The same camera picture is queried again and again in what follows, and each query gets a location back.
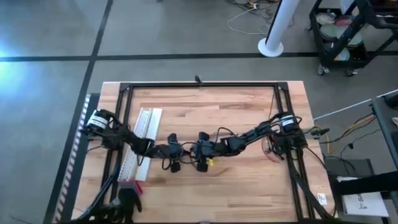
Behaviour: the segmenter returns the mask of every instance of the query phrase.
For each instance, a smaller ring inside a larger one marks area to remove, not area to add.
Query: label
[[[286,126],[288,124],[293,124],[293,115],[288,115],[288,116],[284,116],[283,118],[280,119],[282,122],[282,126]]]
[[[94,124],[95,126],[101,127],[102,129],[106,128],[105,124],[95,121],[95,120],[92,120],[92,119],[87,122],[87,125],[89,125],[89,124]]]
[[[108,123],[108,121],[106,119],[104,119],[102,117],[99,117],[99,116],[95,116],[95,115],[91,115],[90,119],[93,119],[95,121],[99,121],[99,122],[104,123],[104,124]]]
[[[94,111],[94,113],[91,115],[90,119],[87,122],[87,125],[94,124],[98,127],[101,127],[102,129],[105,129],[106,125],[108,124],[108,121],[102,117],[95,116],[94,115],[95,113],[96,111]]]
[[[293,124],[293,120],[292,119],[290,119],[290,120],[287,120],[287,121],[283,121],[282,122],[282,126],[286,126],[286,125],[288,125],[288,124]]]
[[[321,204],[321,205],[327,205],[328,204],[328,201],[326,200],[326,195],[325,194],[318,193],[317,197],[318,197],[319,204]]]

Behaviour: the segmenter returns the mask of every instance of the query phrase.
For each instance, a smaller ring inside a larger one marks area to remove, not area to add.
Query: white cable
[[[395,92],[398,92],[398,90],[392,90],[392,91],[390,91],[390,92],[388,92],[388,93],[381,94],[381,95],[377,96],[376,98],[383,97],[383,96],[386,96],[386,95],[388,95],[388,94],[395,93]],[[324,117],[326,117],[326,116],[329,116],[329,115],[332,115],[332,114],[335,114],[335,113],[339,113],[339,112],[342,112],[342,111],[344,111],[344,110],[353,108],[354,106],[358,106],[358,105],[361,105],[361,104],[363,104],[363,103],[370,102],[371,100],[372,100],[372,99],[364,100],[364,101],[359,102],[359,103],[356,103],[356,104],[354,104],[354,105],[347,106],[347,107],[345,107],[345,108],[343,108],[343,109],[336,110],[336,111],[333,111],[333,112],[331,112],[331,113],[324,114],[324,115],[322,115],[322,116],[319,116],[319,117],[317,117],[317,118],[314,118],[313,120],[316,121],[316,120],[318,120],[318,119],[320,119],[320,118],[324,118]]]
[[[267,35],[266,33],[263,33],[263,32],[261,31],[261,27],[263,27],[263,26],[266,26],[266,27],[268,27],[268,29],[269,29],[269,25],[267,25],[267,24],[264,24],[264,25],[262,25],[262,26],[259,27],[259,32],[260,32],[260,33],[245,32],[245,31],[237,30],[237,29],[234,29],[234,28],[231,27],[231,25],[230,25],[230,22],[231,22],[231,21],[233,21],[234,19],[238,18],[239,16],[242,16],[243,14],[246,14],[246,13],[248,13],[248,12],[250,12],[250,11],[253,11],[253,10],[255,10],[255,8],[249,9],[249,10],[247,10],[247,11],[244,11],[244,12],[240,13],[239,15],[235,16],[234,18],[228,20],[228,21],[227,21],[228,27],[229,27],[231,30],[233,30],[233,31],[240,32],[241,34],[248,34],[248,35]]]

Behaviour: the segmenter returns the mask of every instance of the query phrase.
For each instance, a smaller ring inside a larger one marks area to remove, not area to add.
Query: metal shelf
[[[335,60],[335,58],[340,54],[340,52],[347,47],[348,42],[361,30],[361,28],[367,22],[378,22],[377,25],[382,28],[390,28],[398,25],[396,24],[387,24],[385,18],[380,19],[380,17],[376,16],[374,8],[371,7],[367,0],[356,0],[356,2],[352,3],[349,7],[345,15],[351,15],[353,9],[359,7],[359,14],[354,17],[352,23],[348,26],[348,28],[344,31],[343,35],[333,41],[332,48],[325,47],[325,44],[330,43],[322,38],[320,27],[321,25],[317,22],[317,14],[321,12],[333,13],[337,17],[345,16],[341,13],[340,9],[327,9],[327,8],[319,8],[322,0],[317,0],[314,7],[310,12],[310,28],[313,30],[315,45],[318,50],[318,56],[320,59],[320,66],[318,68],[318,74],[323,75],[329,72],[329,68],[343,68],[347,70],[347,76],[353,76],[358,73],[359,68],[365,67],[371,60],[373,60],[378,53],[383,51],[389,44],[391,44],[394,40],[398,39],[398,33],[395,30],[392,30],[393,35],[382,44],[375,52],[369,53],[366,50],[366,46],[364,43],[359,46],[348,49],[350,53],[350,58],[347,61]]]

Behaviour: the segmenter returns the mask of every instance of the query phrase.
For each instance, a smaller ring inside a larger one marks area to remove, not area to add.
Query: white ruler
[[[156,139],[157,130],[162,117],[162,109],[153,108],[144,110],[141,108],[134,134],[140,138]],[[146,181],[150,166],[150,158],[145,157],[141,166],[138,166],[137,155],[130,149],[126,151],[118,177],[119,186],[133,188],[134,181]]]

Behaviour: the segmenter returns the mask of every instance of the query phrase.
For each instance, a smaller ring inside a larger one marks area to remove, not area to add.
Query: plate
[[[340,38],[347,27],[337,27],[336,37]],[[349,47],[357,47],[362,44],[362,34],[360,32],[356,33],[355,36],[348,42]]]
[[[350,56],[349,50],[347,48],[343,48],[343,50],[340,52],[340,54],[337,55],[335,60],[347,61],[349,60],[349,56]]]
[[[327,39],[334,39],[337,37],[337,26],[334,24],[325,24],[321,26],[320,32],[322,36]]]
[[[321,25],[335,23],[335,18],[329,13],[321,12],[318,13],[315,17],[317,18],[317,22]]]
[[[353,16],[340,16],[335,19],[335,25],[337,27],[348,27],[353,22]]]

